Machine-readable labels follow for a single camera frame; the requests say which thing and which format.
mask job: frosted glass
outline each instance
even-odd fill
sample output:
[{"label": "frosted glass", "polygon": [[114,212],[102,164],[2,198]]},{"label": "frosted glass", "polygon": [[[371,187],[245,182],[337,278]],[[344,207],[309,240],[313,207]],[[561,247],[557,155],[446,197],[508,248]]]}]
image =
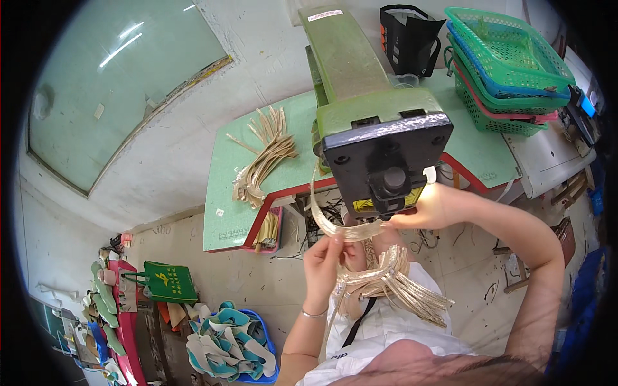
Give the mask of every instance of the frosted glass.
[{"label": "frosted glass", "polygon": [[88,191],[144,118],[149,98],[160,103],[225,56],[191,0],[91,0],[43,67],[37,90],[45,90],[53,108],[43,120],[31,113],[30,147]]}]

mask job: pink plastic basket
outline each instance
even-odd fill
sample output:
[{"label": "pink plastic basket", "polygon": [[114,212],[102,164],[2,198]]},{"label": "pink plastic basket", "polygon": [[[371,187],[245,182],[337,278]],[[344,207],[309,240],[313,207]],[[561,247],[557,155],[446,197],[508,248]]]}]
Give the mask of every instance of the pink plastic basket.
[{"label": "pink plastic basket", "polygon": [[470,93],[470,95],[472,95],[472,98],[474,98],[474,102],[476,102],[476,104],[478,105],[478,108],[485,114],[487,115],[489,118],[492,119],[512,119],[512,120],[524,120],[527,121],[531,124],[535,124],[535,125],[541,125],[549,120],[557,120],[558,119],[558,111],[554,111],[550,114],[547,115],[530,115],[530,114],[496,114],[494,112],[489,112],[487,110],[487,108],[485,107],[485,105],[478,99],[478,97],[476,96],[473,88],[470,86],[468,80],[466,79],[466,77],[463,75],[462,71],[459,69],[459,66],[457,65],[457,63],[455,63],[453,61],[453,64],[455,64],[455,68],[457,69],[457,72],[459,73],[459,76],[461,77],[461,79],[463,80],[463,82],[466,85],[466,88],[468,89],[468,92]]}]

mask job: person's arm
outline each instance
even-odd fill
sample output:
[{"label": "person's arm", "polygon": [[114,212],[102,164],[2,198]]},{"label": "person's arm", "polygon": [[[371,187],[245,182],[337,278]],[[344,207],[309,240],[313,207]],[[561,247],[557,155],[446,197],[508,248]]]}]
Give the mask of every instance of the person's arm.
[{"label": "person's arm", "polygon": [[498,237],[530,268],[523,303],[507,341],[505,354],[542,369],[554,341],[564,279],[562,247],[554,232],[535,216],[466,191],[428,185],[417,213],[394,215],[397,228],[441,229],[472,222]]},{"label": "person's arm", "polygon": [[[337,262],[343,248],[341,236],[323,237],[304,254],[307,297],[302,309],[307,314],[321,315],[328,309],[328,299],[337,280]],[[277,386],[296,384],[318,365],[325,329],[326,315],[308,317],[298,314],[283,346]]]}]

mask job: black paper bag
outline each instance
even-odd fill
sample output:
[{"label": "black paper bag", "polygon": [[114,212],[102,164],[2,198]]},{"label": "black paper bag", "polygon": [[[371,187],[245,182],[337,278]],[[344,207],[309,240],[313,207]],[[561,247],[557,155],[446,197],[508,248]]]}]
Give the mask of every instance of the black paper bag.
[{"label": "black paper bag", "polygon": [[441,45],[444,20],[435,20],[415,6],[394,4],[380,8],[382,49],[396,75],[430,77]]}]

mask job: person's hand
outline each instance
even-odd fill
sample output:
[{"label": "person's hand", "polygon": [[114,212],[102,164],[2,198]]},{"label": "person's hand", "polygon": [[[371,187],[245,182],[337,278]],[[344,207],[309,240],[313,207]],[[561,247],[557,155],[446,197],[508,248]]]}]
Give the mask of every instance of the person's hand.
[{"label": "person's hand", "polygon": [[337,281],[337,263],[345,261],[344,249],[353,253],[351,245],[344,246],[343,235],[336,235],[324,236],[305,252],[307,298],[303,309],[306,313],[319,315],[328,308],[328,298]]},{"label": "person's hand", "polygon": [[467,191],[429,184],[410,211],[396,214],[383,224],[395,229],[442,229],[467,220],[471,200],[477,196]]}]

